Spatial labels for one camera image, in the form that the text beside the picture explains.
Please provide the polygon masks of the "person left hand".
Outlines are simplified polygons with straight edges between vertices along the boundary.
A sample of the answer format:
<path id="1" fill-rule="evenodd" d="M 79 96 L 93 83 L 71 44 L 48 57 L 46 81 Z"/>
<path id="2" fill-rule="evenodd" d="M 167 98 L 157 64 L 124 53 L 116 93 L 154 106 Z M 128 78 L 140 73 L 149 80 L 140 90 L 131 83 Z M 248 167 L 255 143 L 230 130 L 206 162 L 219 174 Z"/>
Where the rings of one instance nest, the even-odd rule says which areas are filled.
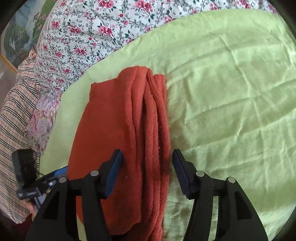
<path id="1" fill-rule="evenodd" d="M 26 202 L 26 208 L 32 214 L 32 221 L 33 221 L 37 215 L 37 212 L 38 212 L 37 209 L 35 208 L 35 206 L 32 202 Z"/>

